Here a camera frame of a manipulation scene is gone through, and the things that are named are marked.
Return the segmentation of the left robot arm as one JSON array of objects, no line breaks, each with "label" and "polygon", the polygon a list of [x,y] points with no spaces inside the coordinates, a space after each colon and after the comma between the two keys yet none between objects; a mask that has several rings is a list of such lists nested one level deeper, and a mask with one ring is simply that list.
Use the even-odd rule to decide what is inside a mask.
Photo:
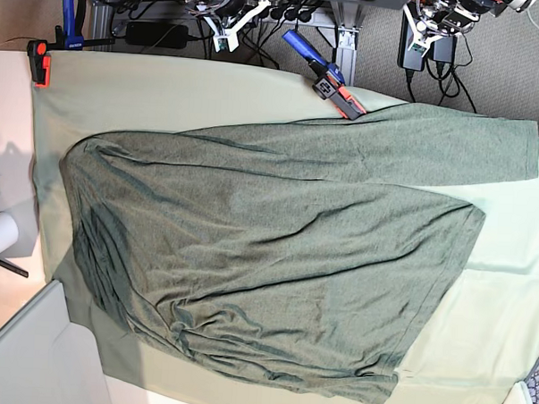
[{"label": "left robot arm", "polygon": [[465,35],[488,13],[522,13],[537,0],[409,0],[402,7],[411,36],[405,47],[425,56],[440,39]]}]

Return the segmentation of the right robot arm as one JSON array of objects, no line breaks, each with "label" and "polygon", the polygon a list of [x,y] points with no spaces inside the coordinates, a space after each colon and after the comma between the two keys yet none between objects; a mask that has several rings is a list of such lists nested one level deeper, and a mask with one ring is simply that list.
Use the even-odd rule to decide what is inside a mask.
[{"label": "right robot arm", "polygon": [[213,31],[216,52],[233,52],[239,46],[239,33],[250,22],[269,12],[270,0],[183,0],[188,12]]}]

